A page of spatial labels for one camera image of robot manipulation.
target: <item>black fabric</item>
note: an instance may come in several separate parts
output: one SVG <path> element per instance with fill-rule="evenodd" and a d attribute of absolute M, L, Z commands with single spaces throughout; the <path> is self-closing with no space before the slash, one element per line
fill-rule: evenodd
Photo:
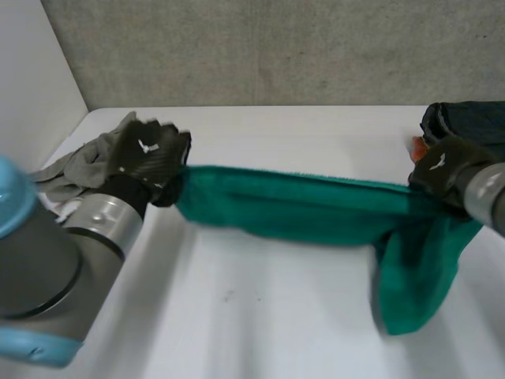
<path fill-rule="evenodd" d="M 463 209 L 464 189 L 457 178 L 469 167 L 478 170 L 496 163 L 487 149 L 459 137 L 446 137 L 428 150 L 409 176 L 413 188 L 421 188 L 445 204 Z"/>
<path fill-rule="evenodd" d="M 142 219 L 144 219 L 145 210 L 151 199 L 151 191 L 148 187 L 126 175 L 115 175 L 108 178 L 97 192 L 117 197 L 130 204 Z"/>
<path fill-rule="evenodd" d="M 173 202 L 169 204 L 169 199 L 175 193 L 169 193 L 166 187 L 170 188 L 182 172 L 190 149 L 191 134 L 179 132 L 174 124 L 134 120 L 114 145 L 106 176 L 123 174 L 135 178 L 149 188 L 153 204 L 170 206 Z"/>
<path fill-rule="evenodd" d="M 505 101 L 434 103 L 426 110 L 421 128 L 428 145 L 457 136 L 505 161 Z"/>

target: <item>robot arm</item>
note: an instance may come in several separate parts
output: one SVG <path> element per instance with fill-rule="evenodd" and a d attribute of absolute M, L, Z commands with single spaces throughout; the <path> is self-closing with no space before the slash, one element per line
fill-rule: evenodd
<path fill-rule="evenodd" d="M 470 215 L 505 237 L 505 163 L 484 148 L 446 137 L 428 150 L 409 181 L 442 200 L 450 212 Z"/>
<path fill-rule="evenodd" d="M 114 146 L 106 183 L 63 227 L 28 178 L 0 159 L 0 355 L 56 367 L 72 361 L 148 203 L 177 200 L 190 141 L 173 125 L 132 122 Z"/>

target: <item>concrete wall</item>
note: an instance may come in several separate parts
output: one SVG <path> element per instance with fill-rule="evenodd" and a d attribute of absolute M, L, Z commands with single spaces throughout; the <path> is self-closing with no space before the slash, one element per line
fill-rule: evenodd
<path fill-rule="evenodd" d="M 43 0 L 90 108 L 505 98 L 503 0 Z"/>
<path fill-rule="evenodd" d="M 87 113 L 40 1 L 0 0 L 0 154 L 38 169 Z"/>

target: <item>white wall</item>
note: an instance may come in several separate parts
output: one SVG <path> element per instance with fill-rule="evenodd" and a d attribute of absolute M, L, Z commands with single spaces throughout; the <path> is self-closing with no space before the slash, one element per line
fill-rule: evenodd
<path fill-rule="evenodd" d="M 0 0 L 0 154 L 36 170 L 87 113 L 39 0 Z"/>

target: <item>white table surface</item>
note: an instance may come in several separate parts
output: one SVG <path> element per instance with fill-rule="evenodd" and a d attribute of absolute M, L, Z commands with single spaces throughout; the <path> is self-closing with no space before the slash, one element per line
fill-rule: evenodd
<path fill-rule="evenodd" d="M 139 108 L 193 135 L 190 164 L 260 167 L 406 184 L 406 141 L 425 107 Z M 113 129 L 89 114 L 52 159 Z M 483 230 L 450 294 L 408 336 L 370 310 L 373 251 L 294 244 L 149 208 L 144 229 L 74 363 L 5 363 L 5 378 L 505 377 L 505 242 Z"/>

